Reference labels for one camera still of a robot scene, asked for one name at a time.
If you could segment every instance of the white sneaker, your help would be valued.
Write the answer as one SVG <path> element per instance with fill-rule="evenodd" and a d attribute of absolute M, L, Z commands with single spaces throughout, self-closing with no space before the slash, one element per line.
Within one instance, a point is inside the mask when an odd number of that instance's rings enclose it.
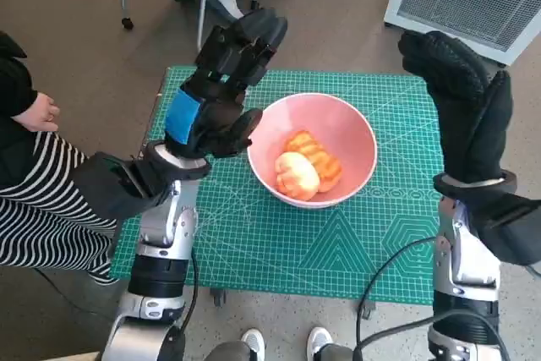
<path fill-rule="evenodd" d="M 220 15 L 233 22 L 244 16 L 237 5 L 237 0 L 207 0 L 207 3 Z"/>
<path fill-rule="evenodd" d="M 243 334 L 241 340 L 257 354 L 257 361 L 265 361 L 265 341 L 261 331 L 250 329 Z"/>
<path fill-rule="evenodd" d="M 314 355 L 327 344 L 332 344 L 330 332 L 323 327 L 315 327 L 312 329 L 308 336 L 308 342 L 306 343 L 306 359 L 308 361 L 314 361 Z"/>

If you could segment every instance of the floor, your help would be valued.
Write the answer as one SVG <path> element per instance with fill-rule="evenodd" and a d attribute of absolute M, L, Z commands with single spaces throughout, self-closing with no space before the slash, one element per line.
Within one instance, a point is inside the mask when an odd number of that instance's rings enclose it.
<path fill-rule="evenodd" d="M 387 0 L 261 0 L 288 17 L 287 39 L 275 68 L 402 73 L 396 50 L 400 31 L 384 29 Z M 194 8 L 172 0 L 129 0 L 135 29 L 124 32 L 118 0 L 0 0 L 0 29 L 24 47 L 36 89 L 62 108 L 64 137 L 84 150 L 128 156 L 137 151 L 164 68 L 195 56 Z M 541 195 L 541 36 L 510 68 L 515 114 L 504 164 L 517 172 L 519 192 Z M 52 273 L 78 304 L 110 315 L 122 286 L 99 288 L 84 275 Z M 108 333 L 99 317 L 72 310 L 30 270 L 0 269 L 0 360 L 37 360 L 99 349 Z M 503 267 L 503 336 L 513 359 L 539 360 L 541 282 L 524 270 Z M 218 343 L 257 326 L 267 359 L 302 360 L 314 325 L 353 345 L 351 301 L 258 293 L 230 293 L 215 309 L 203 296 L 189 327 L 187 360 L 201 360 Z M 426 307 L 379 305 L 363 333 L 429 315 Z M 425 330 L 374 344 L 366 359 L 425 360 Z"/>

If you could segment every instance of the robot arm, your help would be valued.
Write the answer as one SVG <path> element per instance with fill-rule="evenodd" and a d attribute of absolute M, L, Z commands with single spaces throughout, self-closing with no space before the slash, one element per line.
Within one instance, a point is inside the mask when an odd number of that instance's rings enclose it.
<path fill-rule="evenodd" d="M 480 58 L 440 32 L 405 33 L 404 69 L 424 78 L 438 111 L 445 173 L 434 178 L 444 196 L 434 246 L 434 315 L 468 309 L 499 326 L 500 263 L 541 260 L 540 203 L 514 195 L 516 177 L 500 169 L 512 113 L 511 80 L 492 80 Z M 455 315 L 429 329 L 440 361 L 500 361 L 492 331 Z"/>
<path fill-rule="evenodd" d="M 243 112 L 246 89 L 263 78 L 286 31 L 286 20 L 264 9 L 228 29 L 215 27 L 167 112 L 164 140 L 150 142 L 132 161 L 98 153 L 75 171 L 75 183 L 100 216 L 142 213 L 128 289 L 104 361 L 182 359 L 178 322 L 198 224 L 199 182 L 210 172 L 205 157 L 235 156 L 250 145 L 262 111 Z"/>

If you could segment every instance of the green cutting mat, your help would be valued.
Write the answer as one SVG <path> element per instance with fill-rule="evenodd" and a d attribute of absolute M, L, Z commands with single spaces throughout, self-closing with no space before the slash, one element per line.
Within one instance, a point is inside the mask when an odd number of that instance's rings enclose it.
<path fill-rule="evenodd" d="M 193 68 L 169 68 L 149 139 L 161 138 L 167 106 Z M 412 76 L 270 71 L 249 91 L 247 107 L 292 93 L 322 92 L 352 103 L 378 141 L 374 176 L 356 196 L 324 210 L 286 205 L 259 183 L 242 156 L 213 161 L 199 192 L 195 253 L 207 287 L 358 298 L 400 247 L 434 235 L 441 168 L 435 109 Z M 112 274 L 128 277 L 139 219 L 124 224 Z M 380 279 L 373 300 L 429 304 L 432 247 L 406 252 Z"/>

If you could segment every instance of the striped pants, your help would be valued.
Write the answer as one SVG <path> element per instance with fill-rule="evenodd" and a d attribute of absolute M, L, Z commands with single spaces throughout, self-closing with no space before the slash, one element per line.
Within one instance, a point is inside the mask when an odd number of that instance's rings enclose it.
<path fill-rule="evenodd" d="M 114 283 L 116 222 L 95 215 L 68 177 L 85 154 L 56 133 L 38 133 L 34 155 L 25 180 L 0 189 L 0 265 L 84 270 L 96 283 Z"/>

